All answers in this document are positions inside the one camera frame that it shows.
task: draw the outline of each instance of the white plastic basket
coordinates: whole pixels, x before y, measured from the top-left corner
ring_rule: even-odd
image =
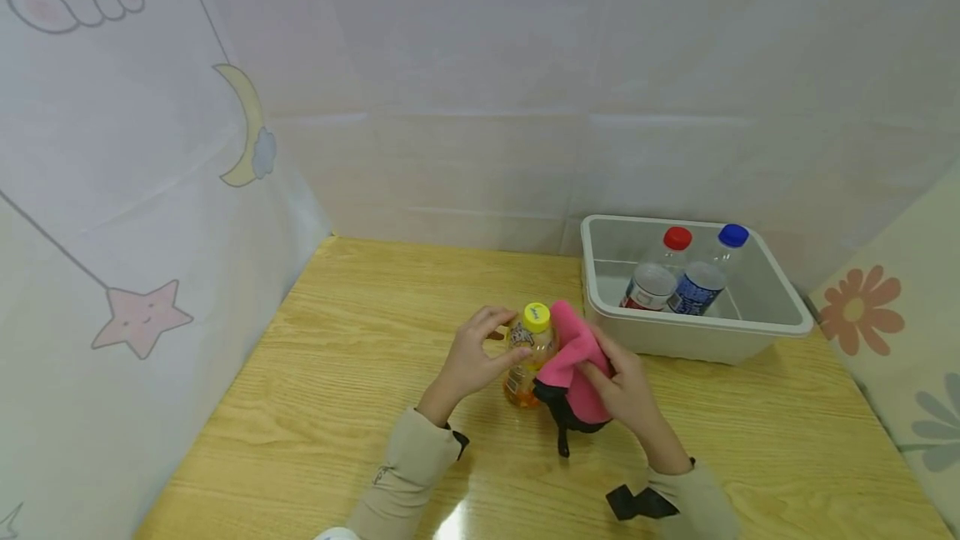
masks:
[[[647,248],[672,225],[693,234],[691,251],[714,242],[721,223],[614,217],[583,219],[583,310],[612,338],[648,355],[739,364],[777,338],[804,338],[813,315],[783,275],[763,238],[750,230],[727,289],[705,315],[620,308],[620,299]]]

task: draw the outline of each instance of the left hand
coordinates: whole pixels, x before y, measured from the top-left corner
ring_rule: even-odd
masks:
[[[426,389],[417,411],[435,425],[447,424],[453,409],[470,394],[486,388],[505,371],[531,355],[528,347],[514,348],[488,357],[484,340],[502,339],[497,329],[517,316],[505,307],[483,307],[457,330],[436,380]]]

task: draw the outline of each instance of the bottle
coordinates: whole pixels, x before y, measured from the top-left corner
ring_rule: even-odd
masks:
[[[683,270],[676,292],[667,301],[675,313],[702,315],[727,287],[727,280],[737,266],[740,247],[750,238],[744,226],[725,225],[717,242],[690,258]]]
[[[513,319],[510,326],[510,348],[529,346],[532,355],[522,363],[513,365],[503,381],[503,392],[513,405],[530,408],[539,405],[534,397],[534,378],[557,354],[553,326],[550,325],[550,308],[542,302],[530,302],[523,312]]]
[[[666,301],[677,288],[677,275],[687,264],[683,251],[692,240],[693,235],[686,228],[674,226],[667,230],[663,242],[647,250],[637,268],[633,269],[620,306],[663,311]]]

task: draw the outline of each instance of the pink star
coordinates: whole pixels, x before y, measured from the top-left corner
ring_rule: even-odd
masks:
[[[178,280],[167,282],[149,294],[109,288],[107,300],[113,319],[103,326],[91,348],[126,343],[138,357],[149,357],[160,334],[193,321],[174,306],[178,285]]]

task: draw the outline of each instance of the flower petal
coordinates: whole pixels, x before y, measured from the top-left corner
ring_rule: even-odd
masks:
[[[874,308],[867,311],[867,316],[863,319],[867,324],[872,325],[880,332],[897,333],[903,331],[903,317],[896,311],[890,311],[889,308]]]
[[[873,266],[870,273],[867,274],[867,280],[863,283],[863,290],[869,293],[873,287],[876,287],[880,280],[883,280],[883,266]]]
[[[823,293],[823,298],[827,299],[827,302],[832,305],[838,305],[844,302],[843,295],[840,293],[840,290],[835,287],[827,288],[827,291]]]
[[[917,392],[917,405],[949,426],[960,428],[960,417],[956,416],[943,403],[933,398],[929,392]]]
[[[857,333],[857,326],[841,319],[834,323],[832,327],[837,334],[837,339],[842,351],[851,357],[857,355],[857,350],[860,348],[860,336]]]
[[[911,430],[927,440],[960,440],[960,427],[943,425],[939,421],[915,421]]]
[[[863,269],[851,269],[847,271],[847,283],[850,283],[850,292],[859,293],[863,286]]]
[[[820,321],[823,323],[825,321],[829,321],[830,319],[836,319],[840,314],[840,308],[838,306],[827,305],[820,310]]]
[[[884,342],[884,339],[880,337],[880,334],[876,331],[873,331],[873,327],[870,326],[870,322],[861,319],[860,325],[857,326],[860,330],[860,333],[863,334],[863,341],[869,346],[877,355],[880,357],[886,357],[890,354],[890,345]]]
[[[953,411],[960,414],[960,374],[949,373],[943,376],[943,386],[947,387],[947,396],[953,403]]]
[[[899,290],[901,290],[899,280],[896,278],[887,278],[877,286],[877,289],[871,290],[871,292],[865,292],[863,301],[867,304],[868,308],[886,305],[899,296]]]
[[[842,317],[832,317],[823,320],[820,324],[820,329],[823,330],[823,336],[827,337],[827,340],[833,340],[838,336],[853,336],[854,342],[858,342],[857,328],[854,327],[850,321]],[[856,352],[857,349],[853,349],[853,352],[847,352],[847,355],[852,355]]]
[[[960,462],[960,443],[943,444],[923,452],[923,465],[935,473],[957,462]]]

